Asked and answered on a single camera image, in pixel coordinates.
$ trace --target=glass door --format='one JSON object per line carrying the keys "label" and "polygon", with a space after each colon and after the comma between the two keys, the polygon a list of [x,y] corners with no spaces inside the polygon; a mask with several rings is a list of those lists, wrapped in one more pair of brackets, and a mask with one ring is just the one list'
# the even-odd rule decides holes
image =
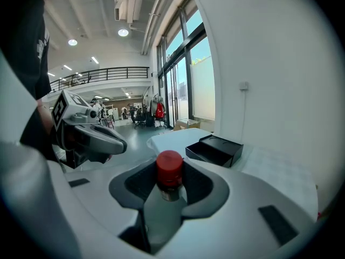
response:
{"label": "glass door", "polygon": [[168,109],[171,127],[178,119],[188,118],[187,71],[185,58],[174,64],[167,73]]}

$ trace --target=black shirt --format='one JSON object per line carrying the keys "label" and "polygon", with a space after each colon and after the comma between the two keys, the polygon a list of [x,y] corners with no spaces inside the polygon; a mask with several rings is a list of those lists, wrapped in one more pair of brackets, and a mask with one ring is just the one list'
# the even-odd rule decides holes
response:
{"label": "black shirt", "polygon": [[[18,79],[38,100],[51,91],[47,74],[49,33],[43,19],[44,0],[17,0],[15,8],[7,12],[1,49]],[[56,160],[37,109],[20,141],[39,150],[47,159]]]}

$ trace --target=red cap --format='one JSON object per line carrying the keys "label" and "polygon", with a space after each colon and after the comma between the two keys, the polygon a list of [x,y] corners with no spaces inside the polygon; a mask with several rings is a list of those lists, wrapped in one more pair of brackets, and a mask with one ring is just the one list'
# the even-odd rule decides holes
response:
{"label": "red cap", "polygon": [[183,159],[175,151],[161,152],[157,159],[158,182],[165,186],[179,186],[182,183]]}

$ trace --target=cardboard box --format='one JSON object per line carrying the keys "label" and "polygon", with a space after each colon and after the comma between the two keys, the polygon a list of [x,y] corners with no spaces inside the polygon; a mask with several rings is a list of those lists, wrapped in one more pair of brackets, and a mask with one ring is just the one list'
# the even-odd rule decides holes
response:
{"label": "cardboard box", "polygon": [[185,130],[186,128],[200,128],[200,122],[190,119],[180,119],[176,121],[173,131]]}

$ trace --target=ceiling light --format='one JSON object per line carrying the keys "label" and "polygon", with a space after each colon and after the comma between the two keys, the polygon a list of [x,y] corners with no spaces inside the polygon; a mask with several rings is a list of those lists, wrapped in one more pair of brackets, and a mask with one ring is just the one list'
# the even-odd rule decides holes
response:
{"label": "ceiling light", "polygon": [[71,68],[69,68],[67,65],[64,65],[65,68],[67,68],[68,70],[72,70]]}
{"label": "ceiling light", "polygon": [[120,31],[118,31],[118,34],[120,37],[125,37],[128,35],[128,31],[126,29],[121,29]]}
{"label": "ceiling light", "polygon": [[95,59],[95,57],[91,57],[94,62],[98,64],[98,61]]}
{"label": "ceiling light", "polygon": [[70,46],[76,46],[78,44],[78,42],[75,39],[70,39],[68,41],[68,44],[70,44]]}

